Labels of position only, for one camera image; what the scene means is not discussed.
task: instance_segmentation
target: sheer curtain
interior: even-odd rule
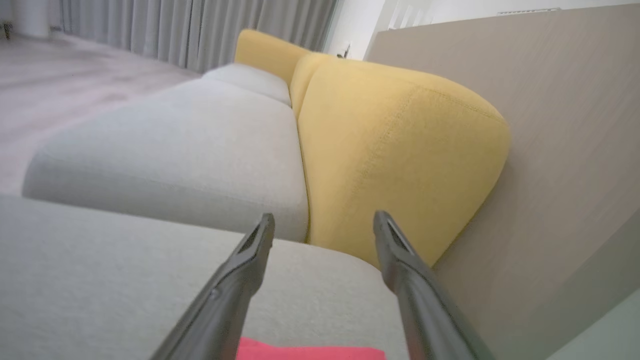
[[[233,61],[244,28],[319,51],[337,0],[61,0],[63,29],[204,72]]]

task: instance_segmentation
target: fabric upholstery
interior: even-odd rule
[[[387,360],[382,350],[370,347],[275,347],[240,338],[236,360]]]
[[[202,76],[202,79],[224,81],[291,106],[287,83],[278,76],[255,67],[229,64],[209,71]]]
[[[234,62],[277,75],[289,86],[298,60],[308,53],[277,37],[244,29],[238,36]]]
[[[33,158],[23,195],[241,232],[272,212],[278,237],[302,241],[307,232],[292,110],[212,79],[54,137]]]
[[[509,149],[498,111],[452,81],[328,61],[298,117],[313,245],[378,264],[374,211],[388,211],[432,265],[493,188]]]
[[[291,78],[291,85],[289,85],[289,93],[291,95],[291,108],[293,113],[298,118],[300,109],[302,108],[303,101],[305,100],[305,94],[307,93],[307,87],[311,81],[311,77],[316,72],[317,68],[324,62],[336,59],[333,56],[321,53],[310,53],[304,55],[298,61],[296,70],[293,72]]]
[[[3,358],[148,359],[242,236],[0,196]],[[408,359],[380,272],[290,241],[274,241],[243,336]]]

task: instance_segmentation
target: pink fabric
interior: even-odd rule
[[[236,360],[385,360],[385,353],[368,347],[272,347],[241,338]]]

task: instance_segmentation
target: sofa seat cushion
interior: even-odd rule
[[[268,96],[291,107],[289,87],[278,76],[243,64],[229,64],[211,70],[202,79],[224,81],[243,89]]]
[[[292,110],[215,80],[181,84],[54,137],[33,158],[22,192],[240,232],[271,212],[279,238],[303,241],[307,232]]]
[[[148,359],[242,237],[0,196],[3,358]],[[290,241],[273,243],[243,336],[408,359],[397,300],[380,272]]]

